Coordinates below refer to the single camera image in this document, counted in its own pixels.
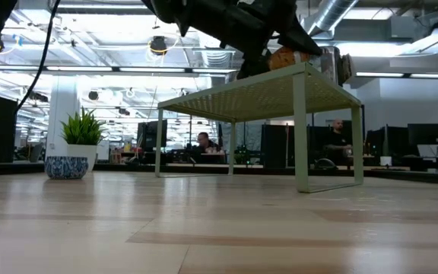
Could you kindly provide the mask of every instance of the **table leg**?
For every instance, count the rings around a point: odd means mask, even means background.
[[[294,76],[294,141],[295,183],[297,190],[309,193],[309,167],[307,157],[305,74]]]
[[[155,152],[155,176],[160,176],[161,135],[163,131],[163,109],[158,110],[157,150]]]
[[[236,149],[236,123],[231,123],[231,136],[229,138],[229,175],[234,174],[234,150]]]
[[[354,182],[363,183],[363,133],[361,125],[361,109],[351,108],[352,134],[353,134],[353,158],[354,158]]]

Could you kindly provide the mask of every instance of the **potted plant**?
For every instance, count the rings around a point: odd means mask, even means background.
[[[93,110],[89,113],[82,108],[81,115],[76,112],[74,117],[68,116],[68,122],[63,125],[63,139],[68,144],[68,156],[86,157],[89,163],[88,171],[94,168],[97,144],[101,141],[104,122],[96,120]]]

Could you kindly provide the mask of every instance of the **man sitting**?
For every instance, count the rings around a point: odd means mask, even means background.
[[[222,148],[209,140],[209,134],[206,132],[200,132],[197,136],[198,149],[201,153],[205,154],[224,154]]]
[[[332,131],[326,139],[327,158],[336,165],[350,165],[351,145],[346,142],[342,135],[344,124],[341,119],[336,119],[332,123]]]

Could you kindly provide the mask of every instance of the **black robotic arm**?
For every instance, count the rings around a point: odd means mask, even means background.
[[[271,36],[292,50],[321,55],[322,50],[297,20],[295,0],[143,0],[165,23],[176,23],[184,37],[194,27],[244,53],[246,62],[261,62]]]

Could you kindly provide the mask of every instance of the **wooden floor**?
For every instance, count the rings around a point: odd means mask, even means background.
[[[0,176],[0,273],[438,274],[438,185],[365,181]]]

